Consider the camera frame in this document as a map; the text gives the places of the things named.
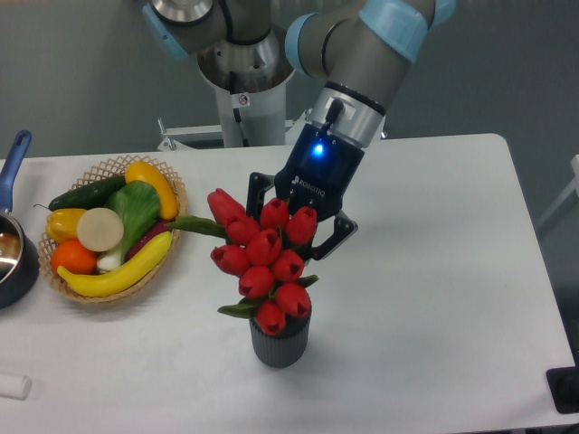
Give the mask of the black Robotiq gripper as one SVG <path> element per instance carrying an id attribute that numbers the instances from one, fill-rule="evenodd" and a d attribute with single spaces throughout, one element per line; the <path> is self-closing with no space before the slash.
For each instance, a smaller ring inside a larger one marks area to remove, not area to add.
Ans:
<path id="1" fill-rule="evenodd" d="M 289 212 L 307 206 L 317 213 L 320 222 L 335 215 L 333 233 L 318 246 L 311 242 L 299 248 L 304 261 L 327 258 L 358 229 L 355 221 L 343 211 L 343 196 L 365 152 L 345 140 L 307 124 L 276 175 L 252 172 L 249 176 L 246 214 L 261 218 L 266 193 L 274 190 L 274 198 L 289 202 Z"/>

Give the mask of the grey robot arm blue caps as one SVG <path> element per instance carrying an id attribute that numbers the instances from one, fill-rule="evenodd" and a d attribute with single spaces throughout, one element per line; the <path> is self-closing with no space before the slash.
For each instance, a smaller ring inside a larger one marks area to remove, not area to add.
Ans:
<path id="1" fill-rule="evenodd" d="M 165 51 L 195 56 L 213 87 L 228 147 L 279 145 L 286 136 L 286 85 L 294 72 L 323 81 L 283 168 L 250 177 L 246 211 L 258 217 L 273 191 L 292 212 L 308 206 L 334 230 L 299 249 L 324 259 L 356 231 L 342 210 L 365 149 L 431 29 L 452 1 L 353 1 L 306 14 L 288 29 L 268 1 L 148 1 L 143 14 Z"/>

